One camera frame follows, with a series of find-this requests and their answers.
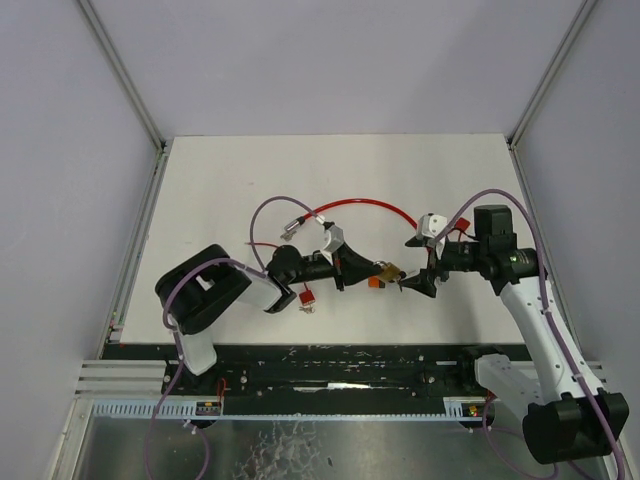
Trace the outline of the red padlock with thin cable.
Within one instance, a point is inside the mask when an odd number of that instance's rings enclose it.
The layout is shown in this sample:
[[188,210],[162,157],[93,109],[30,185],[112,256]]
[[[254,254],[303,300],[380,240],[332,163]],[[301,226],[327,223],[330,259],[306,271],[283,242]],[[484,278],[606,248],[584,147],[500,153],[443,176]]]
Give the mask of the red padlock with thin cable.
[[458,232],[461,235],[465,235],[470,226],[471,226],[471,222],[469,220],[467,220],[464,217],[460,217],[455,221],[450,232],[451,233]]

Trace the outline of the brass padlock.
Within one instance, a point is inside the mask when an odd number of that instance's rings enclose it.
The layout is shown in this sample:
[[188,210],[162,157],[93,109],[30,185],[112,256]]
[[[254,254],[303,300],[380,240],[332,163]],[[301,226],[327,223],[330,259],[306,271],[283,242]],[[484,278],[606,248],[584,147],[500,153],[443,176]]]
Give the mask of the brass padlock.
[[397,283],[401,281],[406,273],[391,262],[379,261],[377,265],[380,267],[380,271],[376,277],[383,283]]

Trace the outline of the thick red cable lock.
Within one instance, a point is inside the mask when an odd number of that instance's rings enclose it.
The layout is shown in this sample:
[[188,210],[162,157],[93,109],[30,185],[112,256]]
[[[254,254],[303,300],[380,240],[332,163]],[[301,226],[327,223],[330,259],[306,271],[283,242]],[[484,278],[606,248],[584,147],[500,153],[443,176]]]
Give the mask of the thick red cable lock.
[[[371,198],[346,198],[346,199],[340,199],[340,200],[335,200],[329,203],[326,203],[324,205],[321,205],[319,207],[317,207],[315,209],[315,212],[317,214],[321,214],[323,212],[329,211],[331,209],[335,209],[338,207],[342,207],[342,206],[347,206],[347,205],[368,205],[368,206],[375,206],[378,208],[382,208],[385,210],[388,210],[390,212],[393,212],[394,214],[400,216],[401,218],[403,218],[413,229],[415,229],[417,227],[417,222],[404,210],[400,209],[399,207],[396,207],[388,202],[384,202],[384,201],[380,201],[380,200],[376,200],[376,199],[371,199]],[[292,239],[292,237],[296,234],[297,230],[310,218],[312,218],[313,215],[310,213],[305,213],[304,215],[297,217],[296,219],[292,220],[289,224],[287,224],[284,229],[283,229],[283,233],[281,234],[280,238],[282,240],[284,240],[285,242],[288,242]]]

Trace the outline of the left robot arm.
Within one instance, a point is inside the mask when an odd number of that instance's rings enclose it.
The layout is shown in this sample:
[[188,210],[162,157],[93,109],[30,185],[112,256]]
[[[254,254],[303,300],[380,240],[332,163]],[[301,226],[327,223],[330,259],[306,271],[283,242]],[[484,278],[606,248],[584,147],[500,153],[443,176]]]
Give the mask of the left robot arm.
[[217,363],[213,324],[234,303],[279,313],[295,299],[293,285],[331,279],[338,290],[381,274],[383,266],[344,244],[333,253],[303,255],[291,245],[277,247],[260,272],[213,244],[165,273],[154,291],[162,321],[171,331],[178,358],[200,376]]

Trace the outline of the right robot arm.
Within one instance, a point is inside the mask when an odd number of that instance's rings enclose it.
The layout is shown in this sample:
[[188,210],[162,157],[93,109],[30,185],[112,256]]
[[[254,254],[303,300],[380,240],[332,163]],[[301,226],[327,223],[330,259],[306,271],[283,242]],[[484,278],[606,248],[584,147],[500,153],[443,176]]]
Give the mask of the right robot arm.
[[422,216],[407,246],[426,248],[425,268],[402,280],[430,298],[452,272],[477,272],[514,319],[537,377],[529,378],[493,347],[462,355],[463,377],[500,399],[519,419],[530,454],[540,464],[614,453],[629,416],[620,393],[608,392],[574,343],[533,248],[521,248],[506,205],[474,210],[474,237],[450,241],[445,217]]

